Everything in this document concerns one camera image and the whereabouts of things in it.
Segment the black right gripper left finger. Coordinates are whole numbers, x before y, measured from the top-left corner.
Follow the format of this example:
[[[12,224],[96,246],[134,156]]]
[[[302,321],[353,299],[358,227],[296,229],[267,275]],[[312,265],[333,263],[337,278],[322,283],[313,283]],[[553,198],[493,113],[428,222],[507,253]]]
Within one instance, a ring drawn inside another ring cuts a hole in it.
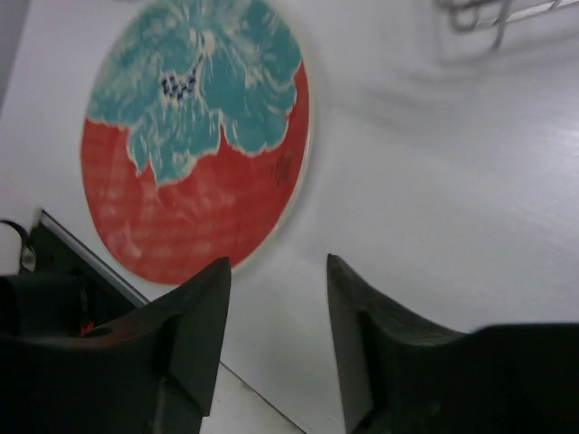
[[[90,409],[99,417],[206,417],[231,291],[220,258],[162,297],[90,331]]]

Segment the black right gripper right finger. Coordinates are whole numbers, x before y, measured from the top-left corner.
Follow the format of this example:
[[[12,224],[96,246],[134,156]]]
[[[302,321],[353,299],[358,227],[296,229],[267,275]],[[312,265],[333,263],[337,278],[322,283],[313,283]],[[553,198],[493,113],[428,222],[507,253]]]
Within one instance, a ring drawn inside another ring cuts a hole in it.
[[[474,431],[463,333],[402,306],[335,254],[327,303],[347,431]]]

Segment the red teal flower plate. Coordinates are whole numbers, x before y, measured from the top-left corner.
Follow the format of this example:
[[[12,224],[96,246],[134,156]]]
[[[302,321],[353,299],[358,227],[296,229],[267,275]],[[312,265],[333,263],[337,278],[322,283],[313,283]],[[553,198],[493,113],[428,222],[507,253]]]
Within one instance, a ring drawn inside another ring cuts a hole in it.
[[[112,45],[90,93],[81,176],[117,263],[178,285],[239,268],[287,217],[313,104],[295,31],[272,1],[155,1]]]

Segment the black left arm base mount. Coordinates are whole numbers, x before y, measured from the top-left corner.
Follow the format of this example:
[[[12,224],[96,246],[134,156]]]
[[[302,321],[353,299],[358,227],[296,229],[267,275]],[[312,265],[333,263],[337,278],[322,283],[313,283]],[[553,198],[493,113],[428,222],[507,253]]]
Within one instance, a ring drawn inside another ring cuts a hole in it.
[[[20,238],[18,271],[1,277],[1,333],[25,338],[84,337],[147,301],[47,214]]]

